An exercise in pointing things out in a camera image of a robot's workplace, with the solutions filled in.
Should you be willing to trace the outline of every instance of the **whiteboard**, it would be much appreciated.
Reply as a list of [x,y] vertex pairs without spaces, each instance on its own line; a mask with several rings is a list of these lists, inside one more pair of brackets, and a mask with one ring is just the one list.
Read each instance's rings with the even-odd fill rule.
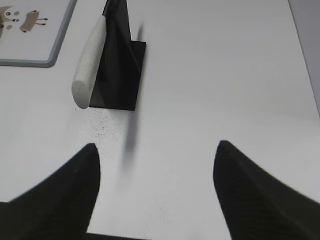
[[77,0],[2,0],[0,65],[55,64]]

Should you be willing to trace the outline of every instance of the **white surface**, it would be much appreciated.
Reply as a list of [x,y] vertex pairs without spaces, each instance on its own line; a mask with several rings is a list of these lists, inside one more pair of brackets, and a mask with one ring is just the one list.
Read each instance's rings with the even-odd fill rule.
[[89,107],[106,36],[106,18],[101,15],[85,44],[71,86],[73,99],[82,109]]
[[137,112],[79,109],[70,93],[105,0],[79,0],[56,65],[0,68],[0,201],[96,143],[90,232],[229,240],[212,180],[221,139],[320,201],[320,124],[286,0],[130,0],[147,41]]
[[[6,22],[0,38],[0,59],[38,60],[46,61],[54,46],[59,28],[69,5],[69,0],[1,0],[0,7],[12,6],[7,10],[12,14],[9,18],[19,19],[19,22]],[[27,13],[39,11],[39,18],[31,31],[22,32],[21,25],[25,22]]]

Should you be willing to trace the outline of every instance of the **drawing on whiteboard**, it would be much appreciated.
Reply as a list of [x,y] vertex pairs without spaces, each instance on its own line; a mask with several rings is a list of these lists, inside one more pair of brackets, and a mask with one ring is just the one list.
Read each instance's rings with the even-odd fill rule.
[[48,18],[38,18],[39,17],[39,11],[33,10],[31,12],[28,12],[26,14],[26,19],[24,23],[21,25],[20,30],[24,33],[30,32],[35,25],[45,26],[46,23],[40,23],[39,20],[42,21],[48,21]]
[[[1,38],[1,35],[3,33],[3,30],[5,28],[5,23],[8,23],[8,22],[19,22],[19,19],[16,19],[15,16],[19,15],[20,12],[19,11],[16,11],[14,12],[14,14],[12,14],[10,12],[10,8],[12,8],[12,6],[3,6],[3,7],[0,7],[0,38]],[[12,29],[12,25],[11,23],[9,25],[6,26],[6,29],[7,30],[10,30]]]
[[0,24],[4,26],[6,22],[19,22],[19,19],[16,19],[15,16],[19,15],[20,12],[16,11],[14,13],[10,12],[12,6],[3,6],[0,7]]
[[[7,30],[10,30],[13,28],[13,25],[11,23],[17,23],[20,20],[16,18],[20,14],[19,11],[11,12],[10,9],[13,6],[3,6],[0,7],[0,37],[3,33],[4,28]],[[30,32],[35,25],[45,26],[47,25],[44,22],[38,22],[38,21],[48,21],[48,18],[39,18],[40,12],[38,10],[30,11],[26,14],[26,18],[24,23],[19,28],[23,33]]]

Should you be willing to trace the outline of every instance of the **knife block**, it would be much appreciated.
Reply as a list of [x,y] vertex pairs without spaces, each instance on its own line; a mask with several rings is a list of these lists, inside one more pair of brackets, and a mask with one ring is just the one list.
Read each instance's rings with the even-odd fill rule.
[[132,41],[126,0],[108,0],[106,39],[89,107],[134,111],[146,43]]

